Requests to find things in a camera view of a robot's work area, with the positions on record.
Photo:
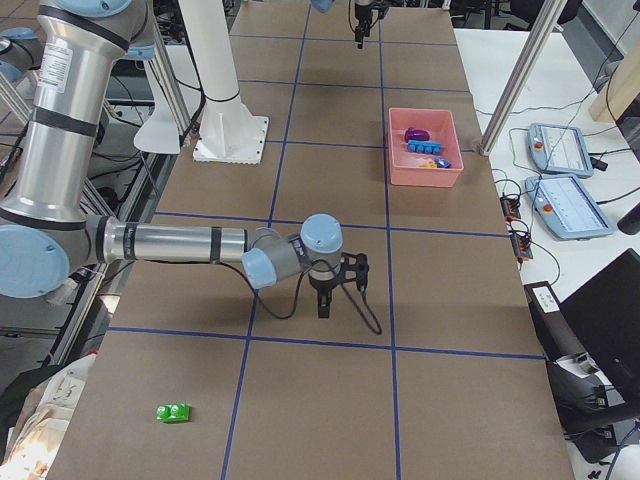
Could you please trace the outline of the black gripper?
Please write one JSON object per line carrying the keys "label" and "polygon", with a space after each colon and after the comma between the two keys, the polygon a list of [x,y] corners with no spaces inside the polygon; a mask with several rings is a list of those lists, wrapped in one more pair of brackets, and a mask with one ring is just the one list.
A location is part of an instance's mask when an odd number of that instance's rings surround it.
{"label": "black gripper", "polygon": [[363,35],[364,38],[370,37],[371,25],[373,23],[373,4],[373,0],[354,1],[354,15],[356,20],[355,42],[358,49],[363,49]]}
{"label": "black gripper", "polygon": [[309,281],[317,294],[318,318],[330,318],[333,290],[338,286],[338,274],[331,267],[312,267]]}

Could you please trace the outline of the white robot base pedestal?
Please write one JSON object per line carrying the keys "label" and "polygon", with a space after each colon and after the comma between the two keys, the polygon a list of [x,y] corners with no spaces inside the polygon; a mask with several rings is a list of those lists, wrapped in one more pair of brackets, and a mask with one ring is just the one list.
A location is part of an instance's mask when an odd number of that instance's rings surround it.
{"label": "white robot base pedestal", "polygon": [[181,12],[205,97],[194,159],[258,164],[269,119],[243,103],[223,3],[185,1]]}

